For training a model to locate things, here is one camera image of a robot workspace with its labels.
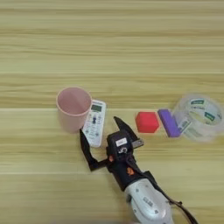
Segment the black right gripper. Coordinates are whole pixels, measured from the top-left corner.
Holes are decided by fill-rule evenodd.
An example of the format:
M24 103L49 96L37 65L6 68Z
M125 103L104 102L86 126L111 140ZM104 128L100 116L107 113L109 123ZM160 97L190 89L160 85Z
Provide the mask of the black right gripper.
M117 137L127 137L131 142L138 140L138 136L126 122L117 116L114 119L119 128L115 133ZM131 143L117 146L115 141L108 141L108 158L98 161L92 156L88 140L83 131L80 130L80 147L87 160L90 171L93 172L103 167L108 168L108 171L114 175L122 191L140 179L152 180L149 171L141 172L138 168Z

